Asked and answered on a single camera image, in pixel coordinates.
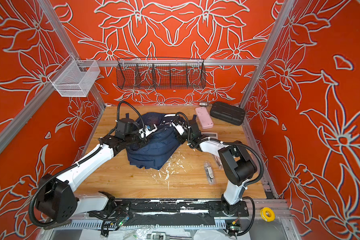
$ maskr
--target yellow ring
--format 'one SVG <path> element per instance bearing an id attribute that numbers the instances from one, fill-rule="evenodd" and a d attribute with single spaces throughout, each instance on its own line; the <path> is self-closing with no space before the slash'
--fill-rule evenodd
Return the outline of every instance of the yellow ring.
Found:
<path id="1" fill-rule="evenodd" d="M 265 207 L 260 210 L 260 215 L 266 222 L 271 222 L 275 220 L 275 213 L 269 207 Z"/>

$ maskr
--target red wall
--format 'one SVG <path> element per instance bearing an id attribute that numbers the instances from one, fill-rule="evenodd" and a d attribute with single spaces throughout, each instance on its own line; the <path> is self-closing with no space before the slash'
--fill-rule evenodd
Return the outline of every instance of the red wall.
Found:
<path id="1" fill-rule="evenodd" d="M 67 57 L 37 1 L 0 0 L 0 132 Z M 35 239 L 28 204 L 46 173 L 78 159 L 100 108 L 54 92 L 0 155 L 0 240 Z"/>
<path id="2" fill-rule="evenodd" d="M 298 0 L 246 108 L 303 239 L 360 239 L 360 1 Z"/>
<path id="3" fill-rule="evenodd" d="M 282 1 L 51 0 L 82 59 L 125 57 L 259 58 Z M 204 90 L 121 90 L 102 68 L 96 86 L 106 103 L 239 103 L 254 66 L 207 68 Z"/>

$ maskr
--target wooden table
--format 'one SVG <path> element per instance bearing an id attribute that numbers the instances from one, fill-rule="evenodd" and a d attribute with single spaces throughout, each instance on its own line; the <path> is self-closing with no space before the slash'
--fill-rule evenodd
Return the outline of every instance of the wooden table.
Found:
<path id="1" fill-rule="evenodd" d="M 195 106 L 137 106 L 141 113 L 176 113 L 181 111 L 189 119 L 195 113 Z M 87 152 L 115 127 L 117 107 L 107 107 L 95 130 Z M 137 119 L 137 114 L 128 106 L 120 108 L 120 117 L 129 113 L 130 118 Z M 241 126 L 212 118 L 214 127 L 201 129 L 206 132 L 217 132 L 222 141 L 239 140 L 246 144 Z M 208 184 L 204 163 L 209 161 L 215 173 L 216 184 Z M 129 165 L 125 150 L 113 159 L 101 165 L 79 186 L 77 193 L 106 191 L 116 198 L 220 198 L 225 191 L 228 179 L 224 170 L 219 170 L 210 153 L 190 149 L 186 143 L 180 146 L 167 163 L 160 169 L 139 169 Z M 266 198 L 261 182 L 250 185 L 244 196 Z"/>

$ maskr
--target pink case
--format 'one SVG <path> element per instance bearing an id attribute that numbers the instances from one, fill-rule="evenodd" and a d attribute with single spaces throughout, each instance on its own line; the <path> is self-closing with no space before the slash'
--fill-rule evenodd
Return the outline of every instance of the pink case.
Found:
<path id="1" fill-rule="evenodd" d="M 208 113 L 206 107 L 195 108 L 197 118 L 199 119 L 200 125 L 203 129 L 213 127 L 211 116 Z"/>

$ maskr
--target backpack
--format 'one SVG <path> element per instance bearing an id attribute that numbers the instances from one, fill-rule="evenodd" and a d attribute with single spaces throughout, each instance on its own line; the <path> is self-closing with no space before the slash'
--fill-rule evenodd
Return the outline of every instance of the backpack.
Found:
<path id="1" fill-rule="evenodd" d="M 171 125 L 175 114 L 146 113 L 142 118 L 145 125 L 154 123 L 157 130 L 152 133 L 146 146 L 139 148 L 137 144 L 131 144 L 126 148 L 129 164 L 138 168 L 160 170 L 185 139 L 179 137 L 177 130 Z M 179 121 L 184 122 L 184 119 L 180 117 Z M 136 122 L 142 127 L 140 118 Z"/>

